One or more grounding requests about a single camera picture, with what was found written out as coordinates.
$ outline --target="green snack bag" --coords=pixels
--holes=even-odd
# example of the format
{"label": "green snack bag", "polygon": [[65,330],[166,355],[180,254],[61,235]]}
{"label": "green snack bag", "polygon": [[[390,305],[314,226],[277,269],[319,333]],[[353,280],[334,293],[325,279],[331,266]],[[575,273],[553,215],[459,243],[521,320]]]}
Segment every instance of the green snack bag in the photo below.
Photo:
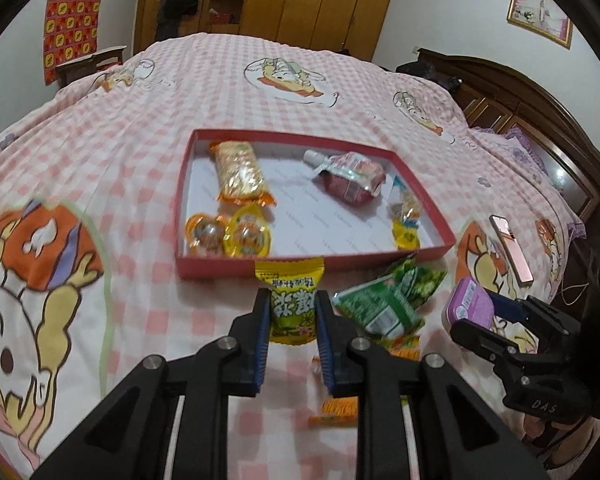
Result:
{"label": "green snack bag", "polygon": [[395,295],[416,310],[438,289],[445,279],[446,270],[419,267],[415,258],[408,258],[392,270],[391,276],[394,278]]}
{"label": "green snack bag", "polygon": [[396,296],[394,284],[393,276],[383,276],[336,293],[333,304],[371,336],[397,339],[419,329],[424,320]]}

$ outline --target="phone screen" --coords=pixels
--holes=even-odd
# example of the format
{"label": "phone screen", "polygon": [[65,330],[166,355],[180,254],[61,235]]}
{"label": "phone screen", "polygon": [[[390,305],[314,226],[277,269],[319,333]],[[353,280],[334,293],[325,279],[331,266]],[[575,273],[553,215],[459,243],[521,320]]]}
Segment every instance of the phone screen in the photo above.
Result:
{"label": "phone screen", "polygon": [[504,245],[510,262],[516,271],[520,285],[532,283],[534,280],[529,269],[529,264],[526,262],[525,255],[522,253],[520,244],[509,228],[509,222],[506,218],[500,216],[491,216],[491,222],[500,235],[500,241]]}

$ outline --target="bolt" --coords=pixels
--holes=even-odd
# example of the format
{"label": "bolt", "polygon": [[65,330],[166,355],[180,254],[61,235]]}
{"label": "bolt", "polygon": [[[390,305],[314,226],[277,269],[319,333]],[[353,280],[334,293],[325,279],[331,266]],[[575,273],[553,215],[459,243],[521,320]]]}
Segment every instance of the bolt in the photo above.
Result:
{"label": "bolt", "polygon": [[351,340],[351,347],[354,350],[363,352],[371,348],[371,341],[369,341],[369,339],[366,337],[355,337]]}
{"label": "bolt", "polygon": [[156,370],[157,368],[160,368],[163,361],[164,359],[160,355],[148,355],[142,359],[142,366],[144,366],[147,370]]}
{"label": "bolt", "polygon": [[440,354],[429,354],[424,358],[424,362],[431,368],[442,368],[445,365],[445,358]]}
{"label": "bolt", "polygon": [[216,343],[222,350],[232,350],[238,344],[235,337],[231,337],[230,335],[222,336]]}

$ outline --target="framed picture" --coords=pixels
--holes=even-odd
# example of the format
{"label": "framed picture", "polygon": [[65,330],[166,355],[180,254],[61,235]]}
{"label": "framed picture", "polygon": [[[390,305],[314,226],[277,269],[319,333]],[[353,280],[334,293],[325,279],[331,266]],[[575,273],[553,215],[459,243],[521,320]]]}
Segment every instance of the framed picture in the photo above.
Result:
{"label": "framed picture", "polygon": [[571,47],[573,23],[553,0],[511,0],[507,21]]}

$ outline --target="bed frame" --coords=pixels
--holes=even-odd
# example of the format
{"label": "bed frame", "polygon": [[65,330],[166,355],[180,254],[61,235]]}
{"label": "bed frame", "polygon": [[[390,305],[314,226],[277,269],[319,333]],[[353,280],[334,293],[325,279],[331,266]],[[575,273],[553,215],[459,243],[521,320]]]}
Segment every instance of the bed frame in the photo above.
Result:
{"label": "bed frame", "polygon": [[[600,152],[582,127],[549,92],[508,66],[486,59],[446,56],[419,50],[419,60],[436,67],[439,74],[456,76],[462,85],[454,95],[469,126],[492,128],[503,134],[518,126],[530,138],[554,185],[582,219],[587,236],[600,236]],[[589,246],[578,238],[571,243],[564,286],[587,283]],[[580,293],[567,291],[567,301]],[[558,294],[554,305],[580,318],[583,294],[568,306]]]}

